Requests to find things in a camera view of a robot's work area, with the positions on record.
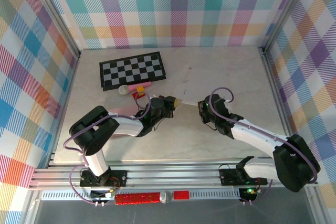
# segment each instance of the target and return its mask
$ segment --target pink object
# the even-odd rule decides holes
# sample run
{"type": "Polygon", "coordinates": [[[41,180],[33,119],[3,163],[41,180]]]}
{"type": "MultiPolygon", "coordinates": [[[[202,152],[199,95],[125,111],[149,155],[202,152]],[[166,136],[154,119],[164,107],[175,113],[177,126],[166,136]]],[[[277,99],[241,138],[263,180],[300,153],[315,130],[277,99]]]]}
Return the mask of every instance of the pink object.
{"type": "Polygon", "coordinates": [[[128,85],[128,89],[129,91],[133,91],[133,90],[136,90],[137,87],[139,86],[143,86],[144,88],[145,87],[149,87],[152,85],[152,82],[151,81],[148,81],[148,82],[144,82],[144,83],[139,83],[139,84],[133,84],[133,85],[128,85]]]}

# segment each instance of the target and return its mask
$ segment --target red reflector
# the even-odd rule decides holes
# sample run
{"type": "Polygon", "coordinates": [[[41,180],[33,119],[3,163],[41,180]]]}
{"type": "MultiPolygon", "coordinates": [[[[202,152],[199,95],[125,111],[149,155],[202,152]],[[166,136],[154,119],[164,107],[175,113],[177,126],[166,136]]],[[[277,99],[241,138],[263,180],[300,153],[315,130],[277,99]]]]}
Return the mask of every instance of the red reflector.
{"type": "Polygon", "coordinates": [[[160,203],[160,193],[117,194],[114,201],[116,205],[160,203]]]}
{"type": "Polygon", "coordinates": [[[189,199],[189,191],[174,191],[174,199],[189,199]]]}

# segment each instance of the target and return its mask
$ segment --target plaid wallpaper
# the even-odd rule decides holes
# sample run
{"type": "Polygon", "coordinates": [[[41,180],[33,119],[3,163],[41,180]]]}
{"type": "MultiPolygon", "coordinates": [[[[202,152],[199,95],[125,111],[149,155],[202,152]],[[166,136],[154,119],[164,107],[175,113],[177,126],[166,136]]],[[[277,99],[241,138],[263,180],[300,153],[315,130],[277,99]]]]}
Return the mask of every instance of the plaid wallpaper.
{"type": "Polygon", "coordinates": [[[274,7],[274,3],[275,0],[55,0],[77,43],[90,49],[260,45],[270,16],[279,7],[274,7]]]}
{"type": "Polygon", "coordinates": [[[17,223],[55,135],[75,57],[40,0],[0,0],[0,223],[17,223]]]}
{"type": "Polygon", "coordinates": [[[278,22],[279,18],[281,17],[282,12],[284,11],[284,6],[287,0],[282,0],[281,4],[278,6],[276,14],[274,15],[270,26],[267,29],[266,35],[261,43],[261,46],[264,47],[269,39],[270,34],[273,32],[274,25],[278,22]]]}
{"type": "Polygon", "coordinates": [[[310,144],[336,221],[336,0],[299,0],[271,49],[291,127],[310,144]]]}

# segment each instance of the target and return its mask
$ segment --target table surface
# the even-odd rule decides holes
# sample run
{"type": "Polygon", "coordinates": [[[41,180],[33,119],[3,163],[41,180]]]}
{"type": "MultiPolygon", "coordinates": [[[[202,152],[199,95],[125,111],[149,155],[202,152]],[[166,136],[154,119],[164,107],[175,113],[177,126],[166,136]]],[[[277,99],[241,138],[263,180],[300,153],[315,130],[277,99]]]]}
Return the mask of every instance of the table surface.
{"type": "MultiPolygon", "coordinates": [[[[197,101],[217,87],[228,87],[235,94],[229,109],[253,124],[283,134],[280,117],[256,47],[154,48],[84,50],[75,76],[55,163],[78,163],[76,152],[63,149],[69,128],[95,106],[107,110],[134,105],[131,94],[118,90],[103,92],[99,62],[159,51],[166,80],[146,88],[149,95],[173,95],[181,100],[173,119],[164,120],[158,130],[145,137],[119,136],[110,139],[103,150],[108,161],[163,159],[225,159],[259,157],[265,153],[241,141],[212,131],[201,122],[197,101]]],[[[219,92],[229,99],[225,91],[219,92]]],[[[146,98],[139,103],[146,104],[146,98]]]]}

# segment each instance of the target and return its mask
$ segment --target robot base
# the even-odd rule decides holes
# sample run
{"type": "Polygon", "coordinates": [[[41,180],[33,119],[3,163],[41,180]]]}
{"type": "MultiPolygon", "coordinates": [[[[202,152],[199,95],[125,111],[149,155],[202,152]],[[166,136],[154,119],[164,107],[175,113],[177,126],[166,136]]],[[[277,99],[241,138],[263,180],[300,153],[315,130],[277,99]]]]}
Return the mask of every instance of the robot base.
{"type": "Polygon", "coordinates": [[[89,170],[83,170],[81,174],[80,187],[125,187],[127,180],[127,170],[108,170],[104,174],[109,179],[104,183],[89,170]]]}

